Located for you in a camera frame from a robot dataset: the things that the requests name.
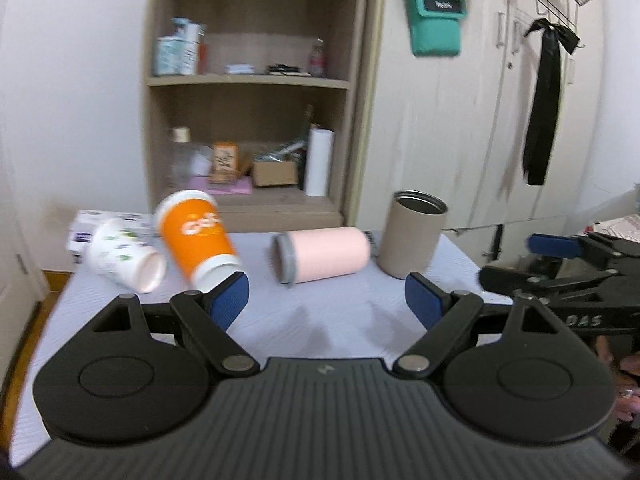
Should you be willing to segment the beige tumbler cup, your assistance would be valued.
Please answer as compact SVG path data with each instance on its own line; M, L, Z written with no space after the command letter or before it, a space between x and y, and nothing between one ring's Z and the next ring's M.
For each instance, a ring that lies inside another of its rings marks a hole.
M400 280L411 272L424 272L433 259L447 212L447 205L433 195L396 192L378 248L380 269Z

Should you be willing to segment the orange paper cup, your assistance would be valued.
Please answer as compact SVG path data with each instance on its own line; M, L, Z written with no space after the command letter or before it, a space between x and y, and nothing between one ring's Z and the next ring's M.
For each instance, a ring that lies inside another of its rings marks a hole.
M193 289L209 292L243 270L213 196L199 190L172 193L157 206L154 222Z

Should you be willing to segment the white paper cup green print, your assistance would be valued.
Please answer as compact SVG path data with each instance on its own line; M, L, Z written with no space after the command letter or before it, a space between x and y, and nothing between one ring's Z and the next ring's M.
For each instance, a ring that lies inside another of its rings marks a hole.
M86 250L88 266L97 274L148 294L160 286L167 261L163 254L126 231L107 231L106 224L94 232Z

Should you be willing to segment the white patterned table cloth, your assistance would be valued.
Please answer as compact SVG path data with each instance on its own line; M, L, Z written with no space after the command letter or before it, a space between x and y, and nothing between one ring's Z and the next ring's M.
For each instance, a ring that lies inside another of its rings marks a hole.
M404 283L374 261L341 278L288 287L274 276L271 234L238 233L232 243L250 280L250 302L229 328L231 337L259 362L288 358L382 358L393 363L424 333L405 302ZM49 436L32 400L43 364L125 287L81 264L39 338L26 370L9 461L21 465Z

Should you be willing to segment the pink tumbler grey lid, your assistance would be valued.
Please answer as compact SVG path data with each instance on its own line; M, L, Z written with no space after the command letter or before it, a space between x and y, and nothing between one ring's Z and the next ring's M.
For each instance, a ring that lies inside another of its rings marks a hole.
M288 231L272 238L272 255L279 282L295 285L361 271L370 261L371 243L353 226Z

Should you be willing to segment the small floral carton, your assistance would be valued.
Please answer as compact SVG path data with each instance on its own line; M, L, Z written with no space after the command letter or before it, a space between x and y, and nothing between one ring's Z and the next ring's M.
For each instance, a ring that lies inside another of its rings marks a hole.
M213 145L212 172L209 181L213 184L229 184L238 178L239 148L233 142L215 142Z

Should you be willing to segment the black hanging ribbon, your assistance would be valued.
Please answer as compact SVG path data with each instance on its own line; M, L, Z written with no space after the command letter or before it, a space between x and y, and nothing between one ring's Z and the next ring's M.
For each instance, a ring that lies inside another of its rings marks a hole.
M561 50L573 54L580 41L568 27L551 24L546 18L534 21L525 37L538 30L542 31L540 59L522 156L524 178L530 186L543 186L547 177L560 109Z

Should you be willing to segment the clear bottle beige cap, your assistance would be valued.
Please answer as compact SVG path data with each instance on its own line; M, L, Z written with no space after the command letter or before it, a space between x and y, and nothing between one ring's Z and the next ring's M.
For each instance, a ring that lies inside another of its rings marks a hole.
M191 177L192 143L188 127L176 127L171 131L171 183L183 188Z

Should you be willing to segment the wooden wardrobe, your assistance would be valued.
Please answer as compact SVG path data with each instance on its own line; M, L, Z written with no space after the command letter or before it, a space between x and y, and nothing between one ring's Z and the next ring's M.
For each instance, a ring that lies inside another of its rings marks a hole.
M455 56L415 56L407 0L371 0L361 141L348 221L384 226L401 190L441 198L450 230L528 226L559 231L577 205L596 126L604 1L466 0ZM536 86L537 18L580 43L562 61L561 108L546 182L522 168Z

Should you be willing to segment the white paper towel roll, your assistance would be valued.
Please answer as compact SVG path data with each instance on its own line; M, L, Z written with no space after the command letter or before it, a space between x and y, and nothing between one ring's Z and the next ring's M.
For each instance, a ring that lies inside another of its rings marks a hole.
M334 132L312 128L309 133L304 192L310 197L326 196L333 150Z

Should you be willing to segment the white flat tin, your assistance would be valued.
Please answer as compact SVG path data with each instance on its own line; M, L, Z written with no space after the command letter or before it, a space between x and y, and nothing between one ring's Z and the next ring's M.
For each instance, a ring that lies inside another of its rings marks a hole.
M228 64L224 68L227 75L251 75L256 73L252 64Z

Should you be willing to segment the pink small bottle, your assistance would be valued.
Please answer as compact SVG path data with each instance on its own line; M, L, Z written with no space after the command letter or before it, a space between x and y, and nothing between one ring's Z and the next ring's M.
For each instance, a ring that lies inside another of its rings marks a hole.
M308 60L308 72L316 78L326 76L326 51L324 50L324 41L317 38L311 49Z

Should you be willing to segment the teal white jar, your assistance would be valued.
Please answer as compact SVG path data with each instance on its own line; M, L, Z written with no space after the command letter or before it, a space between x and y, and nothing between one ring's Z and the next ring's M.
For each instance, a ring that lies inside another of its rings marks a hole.
M191 24L188 18L173 18L174 32L156 40L153 74L157 77L180 74L183 50L186 45L186 29Z

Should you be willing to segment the teal fabric pouch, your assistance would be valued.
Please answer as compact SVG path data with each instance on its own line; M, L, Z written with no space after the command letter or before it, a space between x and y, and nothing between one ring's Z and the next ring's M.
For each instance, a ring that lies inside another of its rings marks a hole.
M414 56L457 56L464 0L406 0L410 46Z

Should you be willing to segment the white tube bottle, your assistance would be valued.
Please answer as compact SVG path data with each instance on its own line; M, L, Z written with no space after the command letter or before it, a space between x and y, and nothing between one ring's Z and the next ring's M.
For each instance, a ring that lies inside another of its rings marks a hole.
M201 26L190 22L183 29L180 74L192 76L198 72L198 50L200 50Z

